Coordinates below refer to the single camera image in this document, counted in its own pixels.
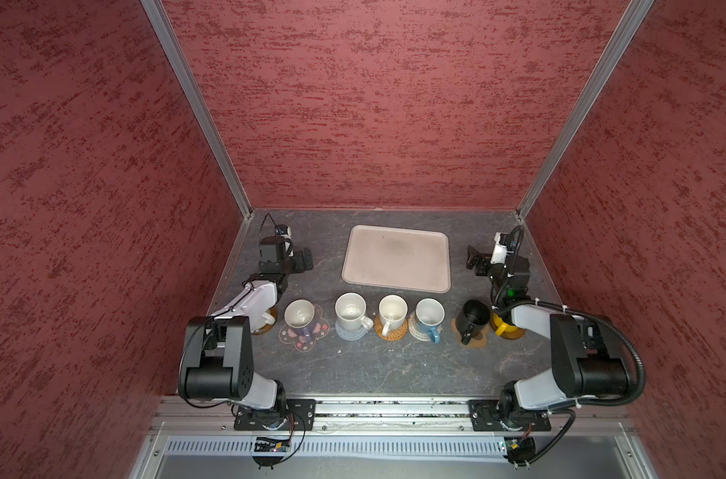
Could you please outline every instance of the ventilated metal panel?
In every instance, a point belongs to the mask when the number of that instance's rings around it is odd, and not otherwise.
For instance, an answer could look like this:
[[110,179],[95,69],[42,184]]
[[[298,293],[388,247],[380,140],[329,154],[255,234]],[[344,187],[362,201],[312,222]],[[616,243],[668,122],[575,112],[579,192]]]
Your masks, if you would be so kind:
[[[282,456],[255,453],[255,436],[171,436],[166,455]],[[301,436],[292,440],[292,450]],[[379,457],[392,459],[434,457],[441,460],[505,461],[500,437],[393,437],[393,436],[307,436],[295,456]]]

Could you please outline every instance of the yellow coaster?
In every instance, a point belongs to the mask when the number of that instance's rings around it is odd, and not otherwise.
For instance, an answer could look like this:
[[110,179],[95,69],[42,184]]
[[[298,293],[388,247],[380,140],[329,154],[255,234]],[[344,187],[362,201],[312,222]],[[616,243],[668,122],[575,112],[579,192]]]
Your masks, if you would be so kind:
[[[456,329],[456,318],[451,320],[451,329],[454,330],[454,333],[456,334],[456,340],[459,341],[459,344],[461,344],[461,334],[459,334],[459,330]],[[491,326],[486,324],[485,326],[483,326],[483,329],[481,329],[479,333],[475,333],[475,335],[470,338],[469,344],[462,344],[462,346],[476,349],[485,347],[488,344],[488,333],[490,331]]]
[[[278,306],[273,306],[271,309],[267,310],[268,313],[272,314],[272,317],[275,318],[276,322],[278,321]],[[273,324],[265,324],[260,329],[256,331],[252,331],[252,336],[261,336],[262,334],[266,333],[267,331],[272,330],[272,327],[275,326],[275,323]]]
[[403,339],[403,336],[405,336],[408,332],[408,321],[404,321],[403,326],[397,328],[396,330],[388,332],[387,336],[382,336],[381,332],[385,330],[385,327],[381,324],[381,320],[379,319],[379,313],[376,313],[376,318],[374,319],[374,329],[376,330],[376,333],[379,335],[379,337],[383,340],[401,340]]

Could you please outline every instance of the aluminum frame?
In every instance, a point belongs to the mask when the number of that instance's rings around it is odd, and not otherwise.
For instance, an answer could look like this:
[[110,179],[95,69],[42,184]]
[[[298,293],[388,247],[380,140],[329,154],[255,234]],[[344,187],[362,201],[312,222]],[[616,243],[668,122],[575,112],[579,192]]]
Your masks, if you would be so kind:
[[653,1],[632,0],[626,7],[623,16],[616,26],[616,30],[611,35],[610,40],[605,46],[605,50],[600,55],[600,59],[594,66],[592,74],[589,76],[589,80],[584,85],[581,95],[576,100],[573,110],[570,111],[570,115],[565,120],[560,134],[554,141],[554,145],[552,145],[549,154],[541,164],[539,173],[534,178],[531,186],[520,202],[517,211],[521,218],[525,219],[528,216],[531,208],[536,203],[536,199],[544,190],[544,186],[549,180],[549,177],[565,154],[565,150],[568,149],[570,142],[575,137],[581,123],[587,117],[592,105],[598,99],[600,92],[605,87],[613,70],[616,69],[619,60],[626,51],[626,47],[629,46],[634,34],[645,19],[648,10],[653,5]]
[[224,146],[219,131],[217,131],[215,121],[211,118],[211,112],[209,112],[206,106],[204,96],[201,94],[201,90],[198,88],[190,65],[185,59],[182,47],[180,47],[177,41],[177,36],[174,33],[172,24],[169,22],[166,10],[161,0],[141,0],[141,2],[145,13],[150,19],[153,30],[156,31],[158,41],[161,42],[161,46],[164,52],[166,52],[166,57],[169,63],[172,64],[172,69],[177,75],[177,80],[179,80],[182,90],[185,92],[187,101],[190,102],[190,107],[193,109],[198,124],[204,132],[206,140],[209,142],[209,147],[214,153],[217,163],[219,163],[222,175],[225,181],[227,181],[230,191],[233,193],[238,208],[241,210],[243,217],[246,218],[250,216],[253,208],[249,203],[249,198],[246,196],[246,191],[243,189],[241,180],[235,171],[230,154]]
[[[351,437],[362,441],[367,437],[372,441],[381,441],[385,437],[422,437],[427,441],[430,437],[437,441],[477,441],[522,433],[474,432],[466,404],[471,399],[468,396],[302,395],[292,398],[314,398],[318,401],[315,425],[306,435],[321,442],[344,441]],[[576,412],[578,419],[568,432],[569,435],[614,437],[617,454],[621,454],[621,461],[632,478],[657,477],[625,408],[584,406]],[[228,436],[241,437],[243,440],[254,437],[255,433],[252,431],[232,430],[232,421],[233,416],[227,405],[193,409],[179,396],[164,396],[153,419],[146,446],[140,451],[130,477],[153,479],[158,473],[169,442],[178,441],[181,437],[190,437],[194,441],[219,441]],[[551,416],[550,422],[552,431],[557,431],[565,423],[565,417]],[[531,434],[550,437],[552,432]],[[195,454],[197,453],[186,452],[186,455]],[[200,454],[210,453],[201,450]],[[474,460],[489,459],[478,457]]]
[[246,236],[249,232],[249,226],[253,220],[253,213],[249,216],[243,217],[241,227],[238,228],[238,234],[235,237],[233,248],[230,250],[230,256],[227,257],[227,262],[224,264],[222,275],[217,283],[217,289],[215,290],[214,296],[211,297],[209,303],[209,309],[207,314],[211,315],[213,312],[220,310],[231,297],[227,296],[227,289],[230,287],[230,280],[235,272],[235,266],[238,264],[238,258],[241,255],[243,244],[246,242]]

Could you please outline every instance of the table surface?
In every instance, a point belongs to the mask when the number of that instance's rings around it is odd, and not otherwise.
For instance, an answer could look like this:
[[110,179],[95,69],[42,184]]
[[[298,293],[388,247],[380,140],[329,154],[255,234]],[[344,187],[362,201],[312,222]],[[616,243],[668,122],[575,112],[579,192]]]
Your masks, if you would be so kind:
[[[511,212],[378,212],[322,210],[257,210],[228,290],[230,297],[241,291],[241,283],[258,269],[260,224],[266,213],[278,224],[291,226],[296,248],[312,249],[315,268],[289,278],[289,288],[278,302],[279,316],[271,331],[253,336],[255,370],[283,383],[290,394],[378,394],[495,396],[505,383],[529,378],[550,367],[549,341],[527,332],[515,341],[491,336],[482,349],[462,346],[450,329],[462,304],[469,299],[489,303],[490,283],[467,270],[466,247],[492,251],[496,232],[509,232],[517,225]],[[424,293],[393,288],[349,284],[341,279],[350,230],[355,225],[389,226],[443,232],[449,238],[451,289],[447,293]],[[272,232],[266,221],[263,233]],[[525,246],[521,254],[529,251]],[[556,301],[556,290],[542,274],[543,265],[531,259],[529,294]],[[334,303],[343,293],[359,293],[373,318],[379,300],[387,294],[401,295],[409,311],[426,297],[441,302],[446,310],[439,344],[421,342],[406,334],[388,342],[375,331],[360,340],[342,340],[334,331]],[[308,352],[281,343],[285,324],[283,311],[296,299],[320,305],[330,333],[317,340]]]

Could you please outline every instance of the black mug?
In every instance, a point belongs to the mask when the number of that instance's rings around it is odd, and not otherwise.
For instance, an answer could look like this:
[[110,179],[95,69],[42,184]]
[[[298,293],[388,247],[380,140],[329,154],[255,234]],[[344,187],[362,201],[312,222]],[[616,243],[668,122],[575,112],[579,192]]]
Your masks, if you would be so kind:
[[485,303],[477,300],[469,300],[464,303],[459,316],[456,317],[456,330],[461,335],[461,343],[470,344],[473,336],[478,334],[490,321],[491,310]]

